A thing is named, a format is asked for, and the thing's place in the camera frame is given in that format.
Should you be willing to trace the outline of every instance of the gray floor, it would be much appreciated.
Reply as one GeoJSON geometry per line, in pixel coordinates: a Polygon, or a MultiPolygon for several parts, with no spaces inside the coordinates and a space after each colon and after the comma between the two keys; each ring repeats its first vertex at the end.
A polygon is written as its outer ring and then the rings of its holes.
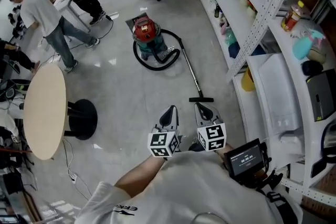
{"type": "MultiPolygon", "coordinates": [[[[162,28],[175,32],[194,65],[198,80],[207,97],[213,97],[213,106],[219,110],[232,146],[245,142],[244,128],[237,97],[232,83],[226,84],[226,62],[218,40],[199,0],[100,0],[108,13],[118,12],[112,31],[95,48],[84,46],[73,51],[78,67],[66,75],[69,101],[82,98],[92,101],[98,111],[98,127],[87,141],[68,137],[73,146],[71,170],[85,181],[93,192],[100,181],[115,183],[124,173],[149,156],[147,135],[156,116],[170,105],[179,111],[182,149],[186,149],[196,131],[194,107],[189,97],[196,97],[192,76],[183,55],[169,69],[155,72],[143,68],[132,51],[132,35],[124,22],[145,11],[162,28]]],[[[90,16],[83,14],[84,21],[90,16]]],[[[106,19],[92,28],[97,37],[110,28],[106,19]]],[[[53,55],[36,48],[28,48],[33,59],[45,60],[53,55]]],[[[70,146],[66,143],[68,158],[70,146]]],[[[67,175],[65,151],[61,144],[54,159],[40,161],[34,157],[33,172],[38,192],[62,211],[78,213],[86,200],[77,192],[67,175]]],[[[87,197],[84,184],[77,180],[76,187],[87,197]]],[[[45,215],[51,211],[44,210],[45,215]]]]}

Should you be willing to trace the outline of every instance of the black vacuum hose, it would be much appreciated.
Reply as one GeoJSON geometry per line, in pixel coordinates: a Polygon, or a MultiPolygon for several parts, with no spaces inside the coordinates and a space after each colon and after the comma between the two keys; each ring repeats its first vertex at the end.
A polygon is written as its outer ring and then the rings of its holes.
{"type": "MultiPolygon", "coordinates": [[[[176,35],[175,33],[173,32],[170,32],[168,30],[165,30],[165,29],[161,29],[161,33],[165,33],[165,34],[169,34],[171,36],[173,36],[174,38],[177,39],[178,43],[180,44],[181,48],[183,48],[183,44],[182,44],[182,39],[176,35]]],[[[169,54],[164,58],[164,59],[160,59],[158,57],[158,55],[156,54],[155,50],[153,48],[151,48],[152,50],[152,53],[155,57],[155,59],[159,62],[159,63],[165,63],[168,61],[168,59],[173,55],[175,54],[174,58],[169,62],[167,63],[165,66],[161,66],[161,67],[151,67],[149,65],[147,65],[138,55],[138,52],[136,50],[136,47],[137,47],[137,42],[134,41],[133,42],[133,52],[134,52],[134,55],[136,57],[136,59],[139,61],[140,64],[142,64],[144,67],[150,69],[150,70],[153,70],[153,71],[161,71],[161,70],[164,70],[166,68],[168,68],[169,66],[171,66],[173,63],[175,63],[175,61],[178,59],[179,55],[180,55],[180,50],[179,49],[173,49],[171,52],[169,52],[169,54]]]]}

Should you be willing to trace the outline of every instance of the yellow bottle cap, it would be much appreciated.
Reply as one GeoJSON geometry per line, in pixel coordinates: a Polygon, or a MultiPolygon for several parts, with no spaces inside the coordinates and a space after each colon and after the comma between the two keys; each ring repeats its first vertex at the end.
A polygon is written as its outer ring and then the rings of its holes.
{"type": "Polygon", "coordinates": [[[300,8],[304,7],[304,3],[301,0],[299,0],[298,5],[299,5],[300,8]]]}

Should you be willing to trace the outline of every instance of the white cube with markers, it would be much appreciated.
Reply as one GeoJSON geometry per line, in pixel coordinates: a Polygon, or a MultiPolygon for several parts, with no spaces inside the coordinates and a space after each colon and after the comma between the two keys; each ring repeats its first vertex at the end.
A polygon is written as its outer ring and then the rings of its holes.
{"type": "Polygon", "coordinates": [[[226,144],[225,123],[198,128],[197,136],[206,151],[223,148],[226,144]]]}
{"type": "Polygon", "coordinates": [[[176,132],[148,134],[147,147],[154,157],[171,157],[178,145],[176,132]]]}

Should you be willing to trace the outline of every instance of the black table base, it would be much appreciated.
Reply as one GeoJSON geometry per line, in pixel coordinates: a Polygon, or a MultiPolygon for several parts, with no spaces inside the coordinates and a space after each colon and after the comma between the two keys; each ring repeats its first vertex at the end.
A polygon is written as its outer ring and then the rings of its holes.
{"type": "Polygon", "coordinates": [[[68,115],[71,131],[65,131],[65,136],[74,136],[80,140],[87,140],[93,136],[98,122],[95,105],[86,99],[76,103],[68,102],[68,115]]]}

